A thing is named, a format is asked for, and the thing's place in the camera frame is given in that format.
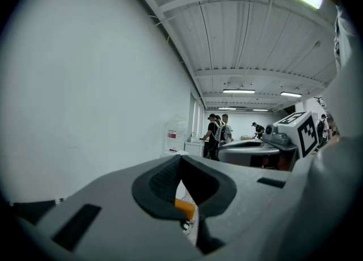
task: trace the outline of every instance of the black and white pattern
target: black and white pattern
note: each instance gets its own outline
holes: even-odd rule
[[[300,112],[300,113],[293,113],[286,119],[281,120],[278,122],[278,124],[288,125],[291,122],[295,121],[296,119],[300,118],[302,115],[304,115],[306,112]]]
[[[299,133],[302,156],[305,157],[318,143],[313,117],[307,118],[297,131]]]

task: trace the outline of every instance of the orange object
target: orange object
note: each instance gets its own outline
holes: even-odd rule
[[[175,207],[181,209],[187,214],[187,219],[192,220],[194,217],[195,206],[184,200],[175,199]]]

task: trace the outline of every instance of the ceiling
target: ceiling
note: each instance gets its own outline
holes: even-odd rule
[[[145,0],[167,31],[206,108],[275,111],[321,94],[336,75],[336,9],[300,0]],[[255,94],[224,94],[223,89]]]

